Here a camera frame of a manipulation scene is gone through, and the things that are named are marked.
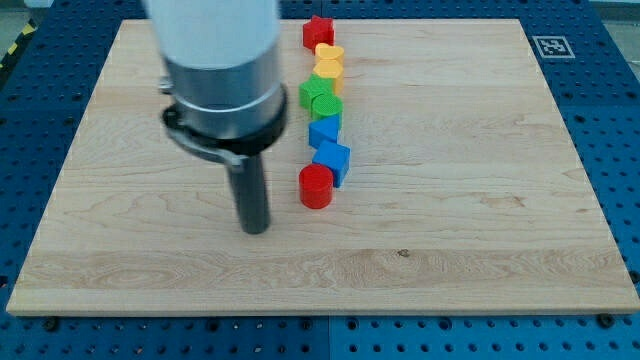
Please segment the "black clamp ring mount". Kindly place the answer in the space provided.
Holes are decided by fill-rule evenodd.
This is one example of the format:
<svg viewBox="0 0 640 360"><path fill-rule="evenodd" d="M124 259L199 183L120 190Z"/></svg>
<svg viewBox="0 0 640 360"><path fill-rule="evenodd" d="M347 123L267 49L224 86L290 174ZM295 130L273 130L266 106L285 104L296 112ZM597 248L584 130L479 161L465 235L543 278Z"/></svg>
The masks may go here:
<svg viewBox="0 0 640 360"><path fill-rule="evenodd" d="M287 125L287 89L278 85L264 98L240 108L198 108L179 98L162 113L167 135L186 152L238 172L259 158Z"/></svg>

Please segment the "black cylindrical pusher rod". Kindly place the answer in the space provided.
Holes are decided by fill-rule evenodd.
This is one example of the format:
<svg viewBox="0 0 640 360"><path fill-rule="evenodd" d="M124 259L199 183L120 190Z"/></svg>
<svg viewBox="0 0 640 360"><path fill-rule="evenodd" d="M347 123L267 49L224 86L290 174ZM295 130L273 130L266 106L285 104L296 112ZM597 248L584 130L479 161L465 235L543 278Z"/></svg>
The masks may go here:
<svg viewBox="0 0 640 360"><path fill-rule="evenodd" d="M271 217L261 155L232 153L227 170L242 230L248 234L265 232Z"/></svg>

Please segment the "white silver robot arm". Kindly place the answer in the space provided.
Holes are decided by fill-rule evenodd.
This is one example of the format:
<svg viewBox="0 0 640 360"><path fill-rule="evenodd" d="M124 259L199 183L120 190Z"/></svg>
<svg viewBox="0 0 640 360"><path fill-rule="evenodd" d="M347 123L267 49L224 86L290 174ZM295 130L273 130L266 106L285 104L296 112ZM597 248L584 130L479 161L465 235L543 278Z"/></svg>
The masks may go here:
<svg viewBox="0 0 640 360"><path fill-rule="evenodd" d="M241 228L270 225L261 154L287 124L276 0L143 0L173 99L162 113L168 137L227 169Z"/></svg>

